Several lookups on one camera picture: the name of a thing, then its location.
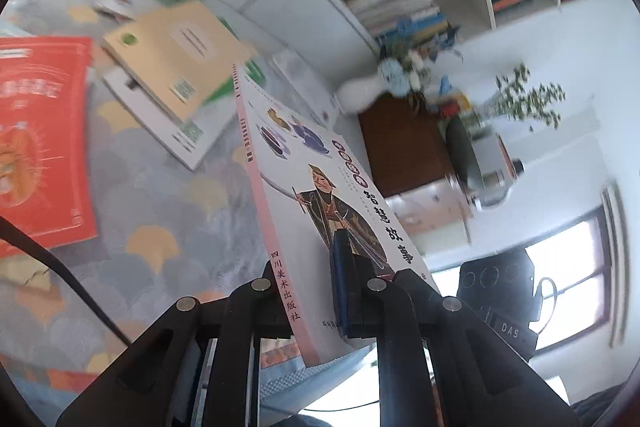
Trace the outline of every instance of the window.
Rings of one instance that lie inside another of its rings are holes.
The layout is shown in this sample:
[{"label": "window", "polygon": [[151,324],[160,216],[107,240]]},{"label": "window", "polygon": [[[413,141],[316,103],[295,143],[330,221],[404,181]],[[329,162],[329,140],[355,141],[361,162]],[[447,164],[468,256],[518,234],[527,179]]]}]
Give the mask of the window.
[{"label": "window", "polygon": [[[610,258],[604,211],[598,208],[544,237],[525,243],[535,267],[534,290],[543,277],[558,288],[556,310],[540,333],[536,354],[568,343],[609,320]],[[458,291],[460,266],[433,274],[442,295]],[[551,316],[554,296],[543,282],[542,316],[530,328],[538,333]]]}]

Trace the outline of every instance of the black strap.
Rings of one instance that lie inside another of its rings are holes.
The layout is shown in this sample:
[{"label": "black strap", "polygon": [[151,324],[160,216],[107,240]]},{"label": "black strap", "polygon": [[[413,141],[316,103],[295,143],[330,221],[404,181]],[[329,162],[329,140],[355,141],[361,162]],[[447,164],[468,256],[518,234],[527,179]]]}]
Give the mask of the black strap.
[{"label": "black strap", "polygon": [[98,303],[94,301],[89,293],[87,293],[84,286],[81,285],[69,269],[64,264],[60,263],[60,261],[49,250],[41,247],[31,237],[14,227],[14,225],[9,223],[9,221],[4,219],[2,216],[0,216],[0,239],[4,239],[10,245],[13,245],[15,248],[19,248],[25,254],[33,257],[37,261],[40,261],[45,266],[52,269],[53,272],[57,273],[60,278],[66,282],[74,292],[76,292],[78,297],[82,299],[82,302],[89,306],[91,311],[95,313],[102,323],[113,331],[113,334],[116,335],[116,337],[125,343],[126,346],[131,345],[129,337],[127,337],[127,335],[125,335],[122,330],[116,326],[115,322],[109,318],[102,308],[98,306]]}]

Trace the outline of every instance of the black cable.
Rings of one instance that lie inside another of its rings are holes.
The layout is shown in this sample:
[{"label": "black cable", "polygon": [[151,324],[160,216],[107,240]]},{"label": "black cable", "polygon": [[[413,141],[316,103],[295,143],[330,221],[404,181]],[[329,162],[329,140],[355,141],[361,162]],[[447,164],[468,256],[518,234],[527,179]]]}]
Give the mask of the black cable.
[{"label": "black cable", "polygon": [[272,407],[271,405],[260,404],[261,408],[268,409],[270,411],[279,412],[281,414],[287,414],[289,416],[293,416],[295,414],[299,414],[300,412],[309,411],[309,412],[340,412],[340,411],[350,411],[351,409],[358,409],[359,407],[364,407],[367,405],[373,405],[375,403],[380,403],[380,400],[374,400],[369,403],[361,403],[360,405],[354,405],[353,407],[345,407],[344,409],[301,409],[299,412],[287,411],[285,409],[278,409],[277,407]]},{"label": "black cable", "polygon": [[542,295],[542,283],[543,283],[543,281],[549,281],[551,283],[551,286],[553,286],[553,288],[554,288],[554,292],[553,292],[554,307],[551,309],[551,315],[549,315],[549,318],[547,319],[545,325],[542,326],[542,329],[538,332],[538,336],[540,336],[540,334],[542,334],[542,332],[545,330],[545,328],[549,325],[549,322],[551,322],[551,319],[554,317],[554,313],[556,312],[556,304],[558,304],[558,288],[556,287],[556,283],[554,282],[553,279],[551,279],[551,277],[543,277],[542,279],[540,279],[540,282],[538,283],[538,288],[540,290],[540,295]]},{"label": "black cable", "polygon": [[4,217],[0,216],[0,238],[9,243],[15,248],[19,248],[25,254],[33,257],[36,261],[40,261],[44,264],[44,266],[49,267],[49,269],[53,270],[56,274],[60,276],[64,282],[66,282],[69,287],[76,292],[79,298],[82,299],[82,302],[89,306],[92,312],[94,312],[95,316],[98,317],[101,322],[107,326],[113,334],[116,335],[127,347],[131,345],[131,340],[127,335],[125,335],[119,327],[117,327],[116,323],[113,322],[109,315],[107,315],[98,303],[94,301],[91,295],[84,289],[84,286],[81,285],[78,279],[69,271],[69,269],[60,261],[56,256],[54,256],[49,250],[41,247],[38,243],[36,243],[31,237],[26,235],[24,232],[20,231],[9,223]]}]

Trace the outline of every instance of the potted plant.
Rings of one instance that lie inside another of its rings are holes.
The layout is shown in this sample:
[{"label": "potted plant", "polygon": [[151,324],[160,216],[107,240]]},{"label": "potted plant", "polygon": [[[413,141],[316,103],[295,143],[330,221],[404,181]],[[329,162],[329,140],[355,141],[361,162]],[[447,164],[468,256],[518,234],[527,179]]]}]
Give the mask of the potted plant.
[{"label": "potted plant", "polygon": [[475,107],[471,112],[463,116],[465,126],[475,128],[481,126],[482,121],[490,120],[498,116],[506,116],[510,120],[536,120],[542,121],[547,127],[557,129],[561,122],[560,114],[550,108],[551,105],[564,102],[566,95],[562,87],[550,82],[540,84],[529,90],[526,84],[529,82],[530,72],[524,64],[513,68],[513,78],[496,76],[495,84],[498,91],[486,102]]}]

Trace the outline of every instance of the window frame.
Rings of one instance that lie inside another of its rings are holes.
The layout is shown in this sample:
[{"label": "window frame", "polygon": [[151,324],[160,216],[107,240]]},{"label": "window frame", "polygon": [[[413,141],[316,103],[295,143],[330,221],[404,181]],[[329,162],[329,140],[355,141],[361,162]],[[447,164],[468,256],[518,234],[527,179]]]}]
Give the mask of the window frame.
[{"label": "window frame", "polygon": [[[518,243],[517,245],[513,245],[512,247],[508,247],[508,248],[503,248],[500,251],[497,251],[495,253],[491,253],[486,255],[486,257],[490,256],[490,255],[496,255],[499,253],[503,253],[506,251],[511,251],[511,250],[516,250],[516,249],[520,249],[520,248],[529,248],[532,245],[535,245],[536,243],[540,243],[541,241],[544,241],[545,239],[548,239],[549,237],[553,237],[554,235],[558,235],[561,232],[564,232],[564,230],[568,230],[571,227],[574,227],[575,225],[579,225],[580,223],[582,223],[583,221],[590,221],[591,219],[595,219],[596,220],[596,224],[598,227],[598,232],[600,233],[600,241],[601,241],[601,245],[602,245],[602,266],[600,266],[599,268],[597,268],[595,271],[593,271],[591,274],[589,274],[588,276],[584,277],[583,279],[580,279],[579,281],[567,286],[566,288],[561,288],[558,290],[558,296],[562,295],[564,292],[566,292],[567,290],[576,287],[577,285],[588,281],[589,279],[593,279],[594,277],[598,277],[600,275],[603,276],[603,282],[604,282],[604,302],[602,303],[602,313],[600,315],[599,318],[597,318],[597,320],[591,325],[588,326],[587,328],[584,328],[581,331],[578,331],[577,333],[574,333],[571,336],[568,336],[565,339],[562,339],[561,341],[557,341],[556,343],[553,344],[549,344],[548,346],[545,347],[541,347],[540,349],[537,349],[534,353],[534,357],[537,357],[539,355],[544,355],[545,353],[549,353],[555,349],[558,349],[559,347],[563,347],[566,346],[567,344],[570,344],[572,342],[575,342],[579,339],[581,339],[582,337],[593,333],[593,331],[603,327],[604,325],[606,325],[610,319],[611,319],[611,252],[610,252],[610,248],[609,248],[609,232],[607,230],[607,220],[605,217],[605,213],[604,213],[604,206],[598,206],[596,208],[594,208],[593,210],[590,210],[589,212],[582,214],[581,216],[577,217],[576,219],[573,219],[571,221],[569,221],[568,223],[564,223],[564,225],[561,225],[559,227],[556,227],[552,230],[550,230],[549,232],[545,232],[541,235],[537,235],[536,237],[533,237],[532,239],[528,239],[526,241],[523,241],[522,243]],[[443,268],[441,270],[438,270],[438,272],[444,272],[446,270],[450,270],[452,268],[458,268],[460,267],[460,264],[455,264],[452,266],[448,266],[446,268]],[[547,296],[545,299],[552,299],[553,298],[553,294],[551,294],[550,296]]]}]

